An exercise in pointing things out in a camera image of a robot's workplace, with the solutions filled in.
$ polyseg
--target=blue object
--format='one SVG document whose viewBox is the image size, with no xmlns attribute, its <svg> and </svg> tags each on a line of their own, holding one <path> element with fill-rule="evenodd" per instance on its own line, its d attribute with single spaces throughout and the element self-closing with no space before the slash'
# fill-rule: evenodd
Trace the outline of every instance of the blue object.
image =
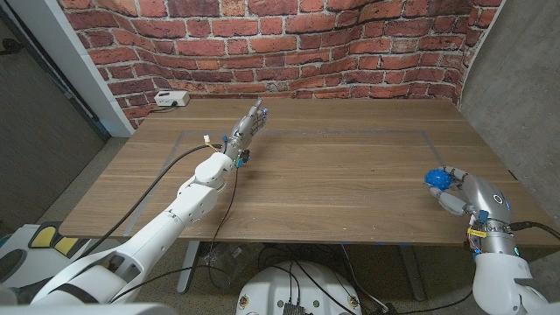
<svg viewBox="0 0 560 315">
<path fill-rule="evenodd" d="M 479 222 L 482 223 L 482 224 L 485 224 L 488 220 L 488 215 L 489 215 L 488 211 L 480 210 Z"/>
<path fill-rule="evenodd" d="M 444 191 L 452 185 L 452 177 L 444 170 L 431 170 L 426 174 L 424 181 L 429 186 Z"/>
</svg>

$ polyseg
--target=concrete wall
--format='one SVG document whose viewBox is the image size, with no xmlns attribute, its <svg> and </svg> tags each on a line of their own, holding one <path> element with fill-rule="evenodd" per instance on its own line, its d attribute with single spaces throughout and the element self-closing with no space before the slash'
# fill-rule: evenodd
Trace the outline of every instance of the concrete wall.
<svg viewBox="0 0 560 315">
<path fill-rule="evenodd" d="M 560 2 L 507 0 L 461 112 L 560 226 Z"/>
</svg>

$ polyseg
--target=red brick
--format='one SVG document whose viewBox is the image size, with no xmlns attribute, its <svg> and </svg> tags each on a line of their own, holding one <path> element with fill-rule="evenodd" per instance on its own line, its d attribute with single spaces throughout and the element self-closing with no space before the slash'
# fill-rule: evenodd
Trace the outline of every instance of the red brick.
<svg viewBox="0 0 560 315">
<path fill-rule="evenodd" d="M 136 52 L 138 53 L 138 56 L 141 60 L 156 63 L 156 59 L 154 58 L 154 55 L 151 54 L 151 52 L 146 52 L 144 49 L 136 49 Z"/>
<path fill-rule="evenodd" d="M 196 64 L 200 70 L 218 70 L 218 60 L 216 59 L 197 59 Z"/>
<path fill-rule="evenodd" d="M 144 17 L 164 17 L 167 15 L 164 0 L 138 0 L 140 14 Z"/>
<path fill-rule="evenodd" d="M 134 45 L 152 52 L 156 51 L 156 47 L 147 38 L 124 30 L 114 30 L 113 33 L 115 34 L 116 41 L 123 45 Z"/>
<path fill-rule="evenodd" d="M 115 79 L 130 79 L 134 78 L 132 73 L 132 68 L 130 66 L 112 66 L 108 70 L 111 72 L 111 76 Z"/>
<path fill-rule="evenodd" d="M 357 8 L 375 0 L 328 0 L 326 7 L 330 11 L 342 11 Z"/>
<path fill-rule="evenodd" d="M 215 0 L 168 0 L 169 16 L 172 18 L 218 17 L 219 2 Z"/>
<path fill-rule="evenodd" d="M 238 82 L 252 82 L 255 79 L 252 70 L 239 70 L 235 71 L 235 79 Z"/>
<path fill-rule="evenodd" d="M 172 41 L 156 40 L 154 41 L 154 44 L 156 45 L 156 49 L 159 53 L 169 53 L 169 54 L 175 53 L 175 45 L 173 44 Z"/>
<path fill-rule="evenodd" d="M 192 83 L 192 82 L 177 81 L 177 80 L 172 80 L 170 83 L 171 83 L 171 86 L 173 88 L 178 89 L 178 90 L 187 91 L 187 92 L 206 92 L 207 91 L 204 87 L 204 84 L 202 84 L 202 83 Z"/>
<path fill-rule="evenodd" d="M 86 38 L 84 34 L 76 33 L 76 35 L 78 35 L 78 39 L 80 39 L 81 44 L 84 45 L 85 48 L 91 47 L 91 44 L 89 44 L 89 40 Z"/>
<path fill-rule="evenodd" d="M 255 53 L 275 53 L 281 51 L 295 50 L 298 41 L 295 36 L 276 38 L 252 38 L 251 48 Z"/>
<path fill-rule="evenodd" d="M 105 68 L 99 67 L 97 68 L 97 70 L 99 71 L 99 74 L 105 81 L 109 79 L 109 74 L 107 73 L 107 70 Z"/>
<path fill-rule="evenodd" d="M 355 39 L 359 39 L 361 35 L 361 26 L 353 27 L 344 31 L 332 31 L 322 35 L 321 46 L 339 46 L 350 43 Z"/>
<path fill-rule="evenodd" d="M 465 44 L 469 47 L 475 46 L 479 42 L 482 31 L 469 29 L 466 31 Z"/>
<path fill-rule="evenodd" d="M 321 88 L 325 85 L 323 77 L 312 77 L 309 79 L 296 80 L 290 83 L 290 90 L 297 90 L 300 88 Z"/>
<path fill-rule="evenodd" d="M 134 0 L 97 0 L 97 4 L 104 9 L 119 12 L 123 15 L 132 17 L 138 15 Z"/>
<path fill-rule="evenodd" d="M 379 63 L 379 57 L 360 57 L 359 69 L 377 69 L 377 64 Z"/>
<path fill-rule="evenodd" d="M 87 35 L 89 36 L 89 42 L 92 47 L 113 45 L 113 35 L 108 31 L 88 31 Z"/>
<path fill-rule="evenodd" d="M 317 12 L 323 10 L 323 0 L 301 0 L 299 9 L 302 12 Z"/>
<path fill-rule="evenodd" d="M 314 49 L 321 47 L 321 35 L 300 35 L 300 49 Z"/>
<path fill-rule="evenodd" d="M 193 77 L 187 71 L 173 70 L 173 76 L 179 80 L 192 80 Z"/>
<path fill-rule="evenodd" d="M 420 39 L 419 50 L 455 50 L 461 47 L 463 39 L 460 36 L 436 36 Z"/>
<path fill-rule="evenodd" d="M 223 84 L 206 84 L 206 89 L 208 90 L 208 93 L 226 93 L 226 86 Z"/>
<path fill-rule="evenodd" d="M 118 14 L 113 14 L 113 18 L 115 21 L 121 26 L 121 28 L 129 31 L 129 32 L 136 32 L 130 21 L 126 17 L 122 17 Z"/>
<path fill-rule="evenodd" d="M 264 83 L 238 83 L 227 86 L 229 93 L 255 93 L 266 91 Z"/>
<path fill-rule="evenodd" d="M 369 96 L 369 87 L 351 87 L 350 88 L 350 97 L 352 98 L 362 98 Z"/>
<path fill-rule="evenodd" d="M 177 50 L 187 56 L 223 56 L 226 44 L 218 39 L 180 40 Z"/>
<path fill-rule="evenodd" d="M 128 47 L 89 51 L 89 56 L 96 65 L 107 65 L 122 61 L 138 60 L 134 51 Z"/>
<path fill-rule="evenodd" d="M 480 14 L 479 22 L 477 22 L 476 25 L 478 27 L 487 28 L 490 25 L 490 23 L 492 23 L 492 20 L 494 19 L 494 15 L 496 14 L 496 12 L 497 12 L 496 9 L 483 10 L 482 13 Z"/>
<path fill-rule="evenodd" d="M 392 53 L 413 53 L 417 49 L 418 39 L 393 39 Z"/>
<path fill-rule="evenodd" d="M 428 33 L 431 21 L 428 18 L 417 18 L 407 21 L 388 22 L 385 34 L 389 36 L 418 37 Z"/>
<path fill-rule="evenodd" d="M 383 82 L 383 72 L 382 71 L 352 71 L 344 74 L 344 82 L 346 84 L 381 83 Z"/>
<path fill-rule="evenodd" d="M 286 62 L 286 57 L 283 54 L 268 55 L 264 58 L 266 67 L 281 67 Z"/>
<path fill-rule="evenodd" d="M 373 98 L 393 98 L 405 96 L 409 92 L 408 85 L 398 86 L 372 86 L 370 97 Z"/>
<path fill-rule="evenodd" d="M 399 84 L 403 82 L 404 71 L 387 71 L 385 73 L 385 83 Z"/>
<path fill-rule="evenodd" d="M 345 70 L 352 70 L 358 66 L 356 58 L 343 59 L 330 64 L 322 65 L 319 70 L 321 74 L 334 74 Z"/>
<path fill-rule="evenodd" d="M 452 69 L 452 70 L 445 70 L 444 73 L 444 82 L 449 82 L 452 84 L 457 84 L 459 83 L 459 71 Z"/>
<path fill-rule="evenodd" d="M 406 0 L 404 4 L 404 17 L 424 17 L 428 14 L 430 0 Z"/>
<path fill-rule="evenodd" d="M 263 67 L 262 56 L 228 58 L 220 61 L 221 66 L 230 69 L 241 69 L 250 67 Z"/>
<path fill-rule="evenodd" d="M 198 69 L 196 66 L 196 61 L 193 59 L 187 59 L 185 57 L 164 57 L 164 56 L 154 56 L 156 62 L 163 67 L 171 68 L 183 68 L 187 70 Z"/>
<path fill-rule="evenodd" d="M 281 67 L 256 70 L 256 78 L 259 81 L 265 80 L 294 80 L 299 77 L 299 68 Z"/>
<path fill-rule="evenodd" d="M 83 30 L 95 27 L 117 27 L 113 16 L 106 11 L 87 11 L 66 13 L 66 18 L 75 30 Z"/>
<path fill-rule="evenodd" d="M 232 37 L 256 35 L 259 23 L 254 19 L 232 19 L 217 20 L 212 22 L 212 33 L 214 36 Z"/>
<path fill-rule="evenodd" d="M 360 22 L 376 18 L 397 18 L 401 16 L 400 0 L 371 3 L 360 12 Z"/>
<path fill-rule="evenodd" d="M 194 71 L 192 79 L 203 82 L 231 82 L 234 76 L 231 72 L 222 71 Z"/>
<path fill-rule="evenodd" d="M 154 89 L 154 85 L 151 79 L 141 79 L 110 83 L 108 84 L 108 88 L 113 95 L 123 95 L 151 91 Z"/>
<path fill-rule="evenodd" d="M 473 0 L 473 3 L 480 6 L 500 6 L 502 0 Z"/>
<path fill-rule="evenodd" d="M 311 62 L 322 62 L 329 60 L 329 51 L 320 50 L 312 52 L 289 52 L 286 55 L 288 65 L 303 65 Z"/>
<path fill-rule="evenodd" d="M 286 32 L 319 32 L 328 31 L 334 27 L 336 16 L 323 13 L 297 15 L 286 18 Z"/>
<path fill-rule="evenodd" d="M 210 35 L 210 24 L 207 19 L 194 19 L 186 22 L 186 28 L 192 37 L 205 38 Z"/>
<path fill-rule="evenodd" d="M 318 66 L 302 66 L 301 67 L 301 77 L 308 78 L 319 74 Z"/>
<path fill-rule="evenodd" d="M 364 26 L 364 37 L 365 38 L 372 38 L 372 37 L 380 37 L 383 35 L 383 26 L 385 23 L 383 21 L 374 21 L 366 23 Z"/>
<path fill-rule="evenodd" d="M 245 15 L 245 1 L 221 0 L 221 12 L 226 17 L 242 17 Z"/>
<path fill-rule="evenodd" d="M 391 39 L 376 38 L 353 42 L 350 45 L 350 53 L 381 53 L 388 52 L 391 48 Z"/>
<path fill-rule="evenodd" d="M 441 81 L 444 78 L 444 71 L 437 68 L 411 69 L 404 75 L 404 81 Z"/>
<path fill-rule="evenodd" d="M 331 52 L 333 60 L 343 59 L 348 55 L 348 46 L 334 47 Z"/>
<path fill-rule="evenodd" d="M 313 91 L 297 91 L 295 97 L 298 99 L 311 99 L 313 98 Z"/>
<path fill-rule="evenodd" d="M 348 98 L 349 95 L 350 87 L 327 88 L 315 91 L 315 97 L 318 99 Z"/>
<path fill-rule="evenodd" d="M 298 0 L 248 0 L 248 10 L 259 16 L 298 13 Z"/>
<path fill-rule="evenodd" d="M 355 25 L 358 22 L 359 15 L 360 13 L 357 10 L 343 11 L 339 13 L 336 25 L 337 27 Z"/>
<path fill-rule="evenodd" d="M 381 69 L 405 69 L 418 66 L 419 54 L 410 56 L 382 56 Z"/>
<path fill-rule="evenodd" d="M 94 7 L 91 4 L 91 0 L 62 0 L 60 2 L 68 9 L 89 9 Z"/>
<path fill-rule="evenodd" d="M 414 95 L 425 95 L 428 90 L 428 83 L 415 82 L 410 85 L 410 94 Z"/>
<path fill-rule="evenodd" d="M 438 52 L 425 52 L 420 61 L 421 66 L 437 66 L 439 62 Z"/>
<path fill-rule="evenodd" d="M 328 87 L 336 87 L 340 84 L 341 80 L 342 75 L 340 74 L 329 75 L 325 77 L 325 85 L 327 85 Z"/>
<path fill-rule="evenodd" d="M 455 17 L 436 17 L 434 31 L 438 33 L 451 32 L 455 25 Z"/>
<path fill-rule="evenodd" d="M 177 39 L 186 34 L 183 21 L 136 20 L 132 24 L 140 35 L 158 39 Z"/>
<path fill-rule="evenodd" d="M 229 54 L 249 53 L 246 39 L 229 39 L 227 41 L 227 52 Z"/>
<path fill-rule="evenodd" d="M 272 17 L 272 18 L 261 18 L 261 34 L 282 34 L 282 18 Z"/>
<path fill-rule="evenodd" d="M 441 59 L 441 67 L 452 67 L 455 69 L 463 68 L 463 56 L 456 54 L 446 54 Z"/>
<path fill-rule="evenodd" d="M 457 94 L 455 93 L 455 87 L 447 84 L 433 84 L 431 83 L 428 87 L 428 95 L 443 96 L 450 98 L 453 102 L 457 101 Z"/>
</svg>

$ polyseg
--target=yellow tag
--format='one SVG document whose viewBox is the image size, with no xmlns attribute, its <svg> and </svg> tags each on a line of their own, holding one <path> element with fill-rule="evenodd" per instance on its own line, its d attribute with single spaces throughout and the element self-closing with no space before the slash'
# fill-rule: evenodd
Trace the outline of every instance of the yellow tag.
<svg viewBox="0 0 560 315">
<path fill-rule="evenodd" d="M 487 233 L 486 233 L 486 232 L 473 230 L 473 229 L 471 229 L 471 228 L 469 228 L 466 232 L 467 232 L 468 234 L 470 234 L 470 235 L 474 235 L 474 236 L 478 236 L 478 237 L 487 237 Z"/>
</svg>

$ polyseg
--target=table top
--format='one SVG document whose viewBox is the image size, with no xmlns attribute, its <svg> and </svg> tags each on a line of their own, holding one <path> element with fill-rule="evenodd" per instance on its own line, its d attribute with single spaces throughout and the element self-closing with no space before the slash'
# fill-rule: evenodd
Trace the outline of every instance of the table top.
<svg viewBox="0 0 560 315">
<path fill-rule="evenodd" d="M 255 100 L 191 100 L 150 114 L 95 181 L 60 231 L 105 234 L 176 156 L 228 135 Z M 448 101 L 265 99 L 267 125 L 239 170 L 234 203 L 217 241 L 459 245 L 468 217 L 447 213 L 424 175 L 450 165 L 488 179 L 506 195 L 514 221 L 554 225 L 465 118 Z M 199 150 L 175 164 L 114 233 L 131 236 L 167 208 Z M 209 241 L 228 209 L 235 175 L 214 210 L 181 237 Z M 556 246 L 538 229 L 516 232 L 518 245 Z"/>
</svg>

